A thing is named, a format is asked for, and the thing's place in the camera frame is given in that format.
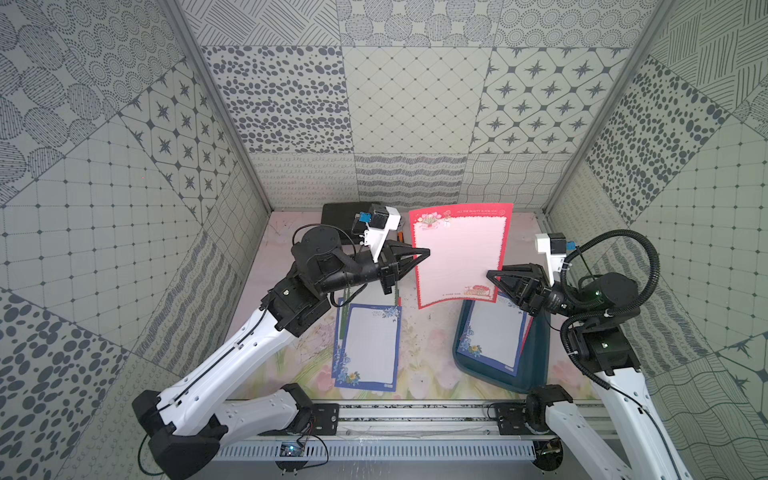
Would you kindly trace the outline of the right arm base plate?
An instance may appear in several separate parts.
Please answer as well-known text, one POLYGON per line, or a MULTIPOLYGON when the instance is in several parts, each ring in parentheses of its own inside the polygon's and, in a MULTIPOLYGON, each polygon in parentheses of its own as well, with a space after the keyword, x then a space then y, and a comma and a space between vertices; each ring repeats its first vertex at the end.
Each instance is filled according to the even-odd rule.
POLYGON ((535 419, 533 411, 520 402, 494 403, 491 407, 500 435, 537 434, 532 425, 535 419))

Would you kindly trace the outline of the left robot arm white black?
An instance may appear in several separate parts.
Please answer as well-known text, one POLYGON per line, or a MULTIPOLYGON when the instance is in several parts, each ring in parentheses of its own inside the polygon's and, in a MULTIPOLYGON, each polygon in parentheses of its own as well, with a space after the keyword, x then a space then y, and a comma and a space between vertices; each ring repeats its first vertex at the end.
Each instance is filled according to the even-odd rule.
POLYGON ((163 391, 145 390, 132 402, 158 473, 188 479, 221 447, 265 433, 303 436, 310 431, 314 404, 296 383, 244 402, 230 395, 270 357, 302 336, 347 288, 378 282, 385 294, 426 260, 427 248, 391 240, 372 227, 361 249, 342 248, 342 230, 326 224, 302 229, 291 247, 293 262, 269 289, 241 329, 191 373, 163 391))

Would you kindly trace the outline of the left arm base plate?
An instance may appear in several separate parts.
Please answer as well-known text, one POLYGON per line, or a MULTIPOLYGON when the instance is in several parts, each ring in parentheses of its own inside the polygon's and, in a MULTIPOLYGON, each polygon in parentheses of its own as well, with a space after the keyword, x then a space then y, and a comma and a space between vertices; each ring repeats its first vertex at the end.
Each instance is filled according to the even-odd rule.
POLYGON ((315 403, 301 433, 319 437, 335 436, 338 430, 339 416, 340 405, 338 403, 315 403))

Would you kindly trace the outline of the teal plastic storage box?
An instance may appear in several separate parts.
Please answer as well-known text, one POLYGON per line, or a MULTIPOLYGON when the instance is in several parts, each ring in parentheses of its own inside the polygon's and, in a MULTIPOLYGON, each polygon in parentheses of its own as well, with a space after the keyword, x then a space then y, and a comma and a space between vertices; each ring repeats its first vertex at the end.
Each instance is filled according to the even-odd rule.
POLYGON ((464 326, 470 301, 474 300, 465 300, 462 303, 453 343, 453 359, 457 368, 476 379, 520 394, 526 394, 531 389, 544 385, 547 380, 550 345, 550 329, 547 326, 547 318, 542 317, 533 322, 520 359, 517 375, 511 376, 458 354, 460 329, 464 326))

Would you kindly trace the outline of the green bordered scalloped stationery paper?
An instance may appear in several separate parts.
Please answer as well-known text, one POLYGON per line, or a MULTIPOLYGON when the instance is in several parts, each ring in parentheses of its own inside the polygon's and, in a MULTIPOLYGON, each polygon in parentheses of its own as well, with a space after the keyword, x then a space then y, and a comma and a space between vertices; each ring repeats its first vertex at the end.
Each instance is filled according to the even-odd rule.
MULTIPOLYGON (((379 306, 401 306, 402 300, 398 293, 393 291, 389 295, 384 295, 379 288, 376 288, 374 290, 366 290, 365 292, 360 293, 353 301, 353 305, 379 305, 379 306)), ((339 342, 342 342, 347 330, 347 324, 349 320, 349 309, 350 307, 344 307, 340 311, 340 316, 338 319, 338 332, 337 332, 337 339, 339 342)))

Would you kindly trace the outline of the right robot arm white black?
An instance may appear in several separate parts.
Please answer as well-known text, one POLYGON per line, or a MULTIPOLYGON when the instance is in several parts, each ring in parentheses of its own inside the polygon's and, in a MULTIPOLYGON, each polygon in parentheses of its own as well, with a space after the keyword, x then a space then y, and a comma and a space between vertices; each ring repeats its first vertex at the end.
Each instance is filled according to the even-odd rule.
POLYGON ((561 234, 539 234, 536 248, 547 264, 505 265, 486 277, 514 305, 532 316, 564 317, 558 329, 564 352, 598 390, 625 454, 619 456, 587 422, 572 396, 560 385, 532 389, 522 409, 527 429, 551 434, 552 449, 536 455, 541 470, 562 463, 568 449, 593 479, 687 479, 690 472, 675 450, 647 387, 641 363, 621 326, 637 317, 660 279, 659 254, 643 234, 616 229, 569 250, 561 234), (645 285, 617 272, 585 276, 572 286, 573 261, 612 238, 630 239, 645 251, 645 285))

